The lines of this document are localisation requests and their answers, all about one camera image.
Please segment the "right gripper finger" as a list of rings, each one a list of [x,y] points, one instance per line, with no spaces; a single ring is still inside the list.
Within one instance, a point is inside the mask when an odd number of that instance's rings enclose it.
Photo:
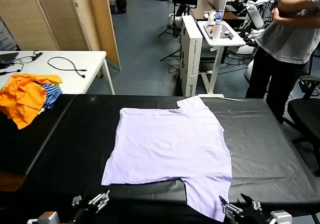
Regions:
[[[253,207],[255,211],[262,211],[261,203],[258,200],[253,200],[250,196],[243,193],[240,195],[248,205]]]
[[[219,196],[222,212],[229,219],[237,219],[243,217],[243,210],[235,205],[228,203],[222,196]]]

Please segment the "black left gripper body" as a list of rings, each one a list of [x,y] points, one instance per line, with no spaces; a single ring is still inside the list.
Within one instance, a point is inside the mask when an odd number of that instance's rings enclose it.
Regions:
[[[89,207],[71,207],[62,214],[63,224],[93,224],[98,208]]]

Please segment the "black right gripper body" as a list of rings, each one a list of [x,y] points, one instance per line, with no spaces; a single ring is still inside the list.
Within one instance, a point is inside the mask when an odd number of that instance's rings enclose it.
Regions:
[[[230,219],[231,224],[268,224],[270,220],[262,211],[254,210],[253,207],[243,207],[242,210],[243,217]]]

